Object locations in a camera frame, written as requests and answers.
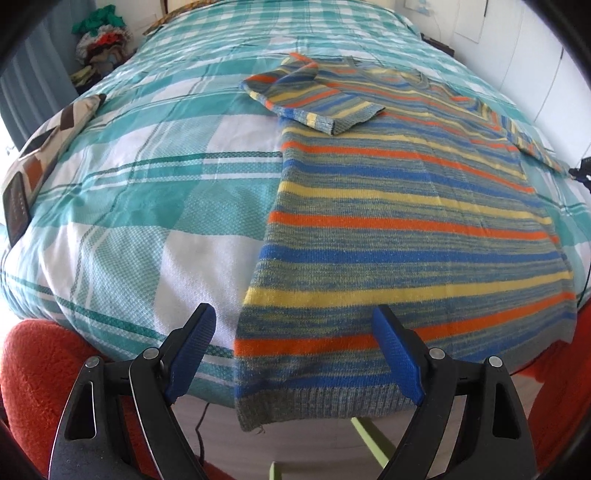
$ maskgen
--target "blue curtain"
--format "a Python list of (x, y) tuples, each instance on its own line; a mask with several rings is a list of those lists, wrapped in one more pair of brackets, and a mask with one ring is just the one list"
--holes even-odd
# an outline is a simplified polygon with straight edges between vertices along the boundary
[(19, 150), (39, 126), (78, 97), (69, 77), (82, 68), (72, 25), (95, 9), (95, 0), (61, 0), (0, 76), (0, 116)]

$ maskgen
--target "bed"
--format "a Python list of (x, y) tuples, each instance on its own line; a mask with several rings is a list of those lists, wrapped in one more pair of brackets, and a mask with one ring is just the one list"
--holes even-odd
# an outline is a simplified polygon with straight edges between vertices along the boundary
[[(292, 52), (418, 70), (542, 143), (508, 98), (422, 42), (392, 11), (360, 0), (206, 1), (150, 32), (129, 62), (85, 94), (107, 100), (59, 159), (25, 235), (4, 248), (2, 294), (11, 309), (55, 320), (125, 359), (159, 344), (208, 302), (217, 329), (190, 394), (233, 407), (238, 319), (283, 163), (277, 117), (239, 85)], [(529, 155), (520, 163), (552, 219), (571, 295), (584, 303), (589, 192)], [(574, 308), (570, 302), (566, 310)], [(555, 340), (569, 340), (574, 321), (573, 312), (550, 335), (529, 335), (523, 343), (533, 347), (516, 355), (511, 369)], [(355, 414), (407, 406), (400, 400)], [(294, 418), (289, 410), (274, 420)]]

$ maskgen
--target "yellow stripe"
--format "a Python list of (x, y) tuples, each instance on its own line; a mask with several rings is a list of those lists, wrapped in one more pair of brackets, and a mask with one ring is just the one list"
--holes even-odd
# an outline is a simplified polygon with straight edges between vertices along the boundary
[(314, 128), (314, 126), (316, 125), (316, 118), (318, 118), (318, 115), (316, 115), (315, 113), (308, 113), (306, 115), (306, 125), (308, 125), (308, 127)]
[(251, 287), (244, 303), (262, 307), (279, 308), (330, 308), (354, 305), (379, 305), (381, 303), (405, 303), (411, 301), (440, 300), (455, 297), (479, 297), (506, 291), (524, 290), (572, 280), (570, 272), (559, 272), (524, 280), (507, 280), (489, 283), (464, 283), (433, 285), (414, 288), (385, 288), (382, 290), (351, 291), (285, 291)]
[(350, 115), (355, 112), (359, 112), (361, 109), (371, 105), (369, 102), (361, 102), (359, 105), (352, 106), (351, 108), (346, 108), (345, 110), (340, 111), (339, 113), (332, 115), (333, 118), (343, 118), (344, 116)]
[(357, 82), (355, 80), (342, 80), (342, 79), (339, 79), (339, 83), (343, 83), (343, 84), (346, 84), (346, 85), (347, 84), (361, 85), (361, 86), (366, 86), (366, 87), (373, 88), (373, 89), (376, 89), (377, 88), (379, 90), (386, 90), (388, 92), (395, 93), (396, 95), (407, 95), (407, 96), (410, 96), (410, 95), (418, 95), (418, 96), (421, 96), (421, 97), (424, 97), (424, 98), (428, 98), (430, 100), (433, 100), (433, 101), (435, 101), (437, 103), (440, 103), (442, 105), (446, 105), (449, 108), (452, 108), (454, 110), (457, 110), (457, 111), (459, 111), (461, 113), (464, 113), (464, 114), (467, 113), (469, 115), (472, 115), (472, 116), (475, 116), (477, 118), (482, 119), (482, 116), (481, 115), (478, 115), (477, 113), (471, 112), (470, 110), (466, 110), (465, 108), (459, 107), (459, 106), (457, 106), (457, 105), (455, 105), (453, 103), (448, 103), (445, 100), (442, 100), (440, 98), (437, 98), (436, 96), (433, 96), (433, 95), (429, 95), (428, 93), (421, 92), (420, 90), (401, 90), (401, 89), (386, 87), (384, 85), (380, 85), (379, 87), (376, 87), (372, 83), (369, 83), (369, 82)]
[(409, 193), (382, 192), (381, 190), (368, 189), (321, 189), (304, 187), (291, 181), (282, 181), (279, 184), (279, 192), (293, 193), (301, 197), (316, 197), (330, 199), (380, 199), (390, 202), (410, 203), (412, 205), (444, 206), (453, 210), (490, 215), (494, 217), (513, 219), (532, 219), (542, 225), (551, 225), (551, 217), (539, 217), (531, 212), (523, 210), (506, 210), (486, 205), (478, 205), (458, 200), (440, 197), (429, 197)]
[[(403, 113), (404, 115), (410, 116), (410, 117), (412, 117), (412, 116), (422, 116), (422, 117), (430, 118), (430, 119), (433, 118), (433, 114), (432, 113), (429, 113), (429, 112), (416, 112), (416, 111), (413, 111), (413, 110), (406, 110), (404, 108), (400, 108), (399, 106), (394, 106), (394, 105), (388, 105), (388, 109), (389, 110), (392, 110), (394, 112)], [(442, 124), (445, 124), (445, 125), (454, 127), (456, 130), (463, 131), (468, 137), (480, 137), (480, 138), (482, 138), (484, 140), (489, 140), (489, 141), (491, 140), (490, 137), (487, 137), (486, 135), (483, 135), (483, 134), (481, 134), (478, 131), (464, 128), (464, 126), (460, 122), (457, 122), (455, 120), (448, 120), (448, 119), (444, 119), (444, 118), (437, 118), (437, 121), (440, 122), (440, 123), (442, 123)], [(501, 140), (506, 140), (506, 138), (505, 137), (503, 137), (503, 138), (495, 138), (495, 140), (501, 141)]]
[(269, 101), (273, 103), (282, 102), (283, 100), (292, 100), (294, 98), (298, 98), (300, 96), (304, 96), (310, 92), (314, 92), (315, 90), (324, 89), (326, 88), (324, 85), (312, 85), (311, 87), (304, 88), (302, 90), (294, 90), (292, 92), (285, 92), (280, 93), (278, 95), (270, 96)]
[[(288, 133), (288, 132), (296, 133), (296, 134), (303, 135), (305, 137), (326, 138), (326, 134), (324, 134), (324, 133), (304, 130), (303, 128), (299, 128), (299, 127), (286, 127), (283, 129), (283, 132), (284, 133)], [(525, 176), (525, 174), (523, 172), (513, 170), (512, 168), (508, 168), (503, 165), (499, 165), (497, 163), (493, 163), (493, 162), (488, 161), (485, 158), (479, 157), (477, 155), (471, 155), (469, 153), (465, 153), (462, 150), (458, 150), (457, 148), (449, 147), (448, 145), (442, 145), (442, 144), (439, 144), (436, 142), (427, 141), (421, 137), (412, 137), (410, 135), (396, 135), (396, 134), (389, 134), (389, 135), (363, 134), (363, 133), (357, 133), (355, 131), (343, 132), (339, 135), (339, 137), (357, 138), (357, 139), (363, 138), (363, 139), (367, 139), (367, 140), (401, 141), (401, 142), (410, 142), (410, 143), (414, 143), (414, 144), (418, 144), (418, 145), (425, 145), (427, 147), (432, 147), (432, 148), (436, 148), (436, 149), (444, 151), (444, 152), (459, 155), (463, 158), (467, 158), (468, 160), (472, 160), (472, 161), (481, 163), (483, 165), (486, 165), (490, 168), (493, 168), (494, 170), (503, 171), (505, 173), (508, 173), (509, 175), (517, 177), (518, 179), (527, 180), (527, 177)]]

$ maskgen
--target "red fleece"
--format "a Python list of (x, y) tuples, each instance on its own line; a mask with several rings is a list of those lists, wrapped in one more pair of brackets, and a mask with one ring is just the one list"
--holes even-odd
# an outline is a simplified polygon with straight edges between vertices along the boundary
[[(46, 320), (18, 324), (4, 344), (0, 383), (10, 430), (45, 476), (61, 413), (84, 360), (92, 355), (100, 354), (81, 336)], [(124, 412), (140, 469), (159, 478), (130, 397), (124, 398)], [(233, 480), (207, 462), (204, 469), (211, 480)]]
[(567, 446), (591, 406), (591, 303), (580, 312), (572, 343), (556, 342), (522, 375), (542, 382), (528, 422), (538, 470)]

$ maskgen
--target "patterned pillow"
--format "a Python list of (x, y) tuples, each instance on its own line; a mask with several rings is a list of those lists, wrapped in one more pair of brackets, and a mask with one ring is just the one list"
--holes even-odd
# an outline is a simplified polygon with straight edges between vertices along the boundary
[(104, 103), (106, 95), (81, 98), (56, 113), (31, 136), (2, 183), (2, 204), (10, 246), (31, 223), (30, 208), (59, 156)]

